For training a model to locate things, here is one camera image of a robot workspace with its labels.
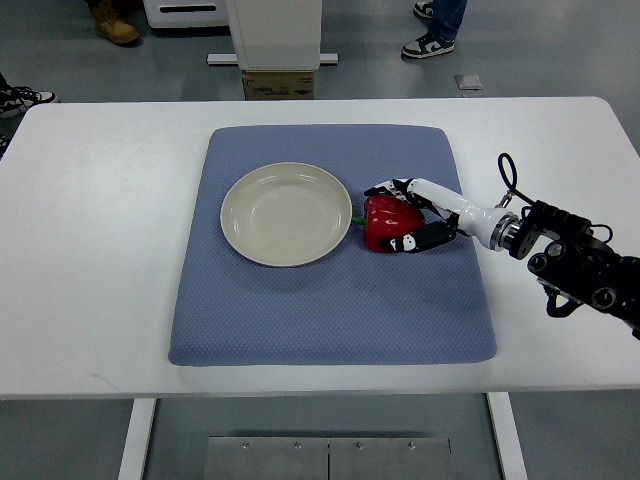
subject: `brown boot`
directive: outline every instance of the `brown boot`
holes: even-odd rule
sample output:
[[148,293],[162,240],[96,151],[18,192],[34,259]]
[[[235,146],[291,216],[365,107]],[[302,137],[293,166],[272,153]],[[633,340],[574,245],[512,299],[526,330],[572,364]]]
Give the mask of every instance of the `brown boot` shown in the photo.
[[91,14],[96,26],[96,34],[100,38],[108,38],[116,45],[125,45],[140,37],[135,28],[120,20],[111,0],[102,0],[95,7],[91,7]]

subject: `bell pepper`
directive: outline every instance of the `bell pepper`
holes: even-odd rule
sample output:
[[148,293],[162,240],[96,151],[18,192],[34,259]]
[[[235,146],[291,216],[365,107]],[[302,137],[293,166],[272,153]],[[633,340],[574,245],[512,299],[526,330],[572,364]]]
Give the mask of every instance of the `bell pepper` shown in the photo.
[[389,195],[373,195],[364,202],[364,246],[380,253],[394,253],[382,248],[382,241],[400,238],[425,224],[422,211]]

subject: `robotic arm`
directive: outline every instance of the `robotic arm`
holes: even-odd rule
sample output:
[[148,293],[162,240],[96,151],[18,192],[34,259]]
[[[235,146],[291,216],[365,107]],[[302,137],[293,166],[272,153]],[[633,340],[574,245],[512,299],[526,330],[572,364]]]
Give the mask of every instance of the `robotic arm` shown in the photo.
[[[511,166],[512,183],[504,172],[504,160]],[[509,191],[494,208],[478,207],[461,194],[420,178],[391,180],[367,190],[365,195],[393,195],[442,218],[382,246],[416,253],[451,241],[460,232],[476,237],[485,248],[505,249],[522,260],[540,236],[547,237],[551,243],[544,252],[532,255],[527,264],[548,296],[547,313],[551,317],[567,317],[587,304],[624,320],[640,340],[640,259],[622,257],[607,245],[613,236],[609,227],[593,225],[586,218],[520,193],[511,157],[503,153],[499,162]],[[520,217],[506,209],[513,195],[528,204]],[[595,238],[592,227],[607,229],[609,238]],[[566,299],[561,306],[557,305],[558,296]]]

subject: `white plate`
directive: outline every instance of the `white plate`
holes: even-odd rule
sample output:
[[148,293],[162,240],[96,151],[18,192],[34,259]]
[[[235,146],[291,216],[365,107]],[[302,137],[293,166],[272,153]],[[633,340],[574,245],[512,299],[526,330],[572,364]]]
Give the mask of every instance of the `white plate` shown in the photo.
[[220,210],[227,241],[254,262],[293,267],[333,250],[351,222],[351,199],[329,172],[274,163],[238,180]]

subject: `jeans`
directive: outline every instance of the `jeans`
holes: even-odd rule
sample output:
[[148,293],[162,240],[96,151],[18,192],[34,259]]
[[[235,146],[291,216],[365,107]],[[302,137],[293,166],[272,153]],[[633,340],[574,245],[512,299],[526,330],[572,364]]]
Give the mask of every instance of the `jeans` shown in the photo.
[[7,83],[7,81],[2,76],[2,72],[0,72],[0,92],[11,90],[11,86]]
[[460,30],[467,0],[433,0],[433,20],[429,31],[447,41],[454,40]]

